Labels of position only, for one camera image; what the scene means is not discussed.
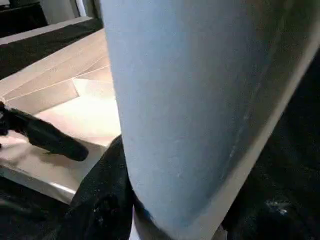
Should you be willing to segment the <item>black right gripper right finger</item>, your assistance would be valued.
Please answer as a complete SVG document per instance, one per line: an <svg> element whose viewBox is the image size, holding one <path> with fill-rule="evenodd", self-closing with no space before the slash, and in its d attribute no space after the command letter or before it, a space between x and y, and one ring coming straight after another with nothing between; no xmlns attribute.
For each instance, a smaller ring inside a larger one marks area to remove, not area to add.
<svg viewBox="0 0 320 240"><path fill-rule="evenodd" d="M222 227L229 240L318 240L320 187L313 178L256 165Z"/></svg>

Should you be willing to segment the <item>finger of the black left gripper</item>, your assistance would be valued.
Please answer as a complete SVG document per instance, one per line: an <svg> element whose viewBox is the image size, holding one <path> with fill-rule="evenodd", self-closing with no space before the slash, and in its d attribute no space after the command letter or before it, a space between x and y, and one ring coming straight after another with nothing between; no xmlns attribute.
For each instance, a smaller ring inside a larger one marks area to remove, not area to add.
<svg viewBox="0 0 320 240"><path fill-rule="evenodd" d="M89 154L83 144L51 123L16 108L2 106L0 108L0 135L6 136L9 131L25 136L33 146L65 156L73 161L82 162Z"/></svg>

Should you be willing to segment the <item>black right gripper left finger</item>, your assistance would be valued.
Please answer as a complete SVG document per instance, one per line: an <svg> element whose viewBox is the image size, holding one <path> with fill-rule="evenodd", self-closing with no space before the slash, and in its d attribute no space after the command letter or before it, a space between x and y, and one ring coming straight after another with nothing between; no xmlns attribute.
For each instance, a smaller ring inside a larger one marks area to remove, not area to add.
<svg viewBox="0 0 320 240"><path fill-rule="evenodd" d="M127 240L134 195L122 137L117 136L80 183L60 229L59 240Z"/></svg>

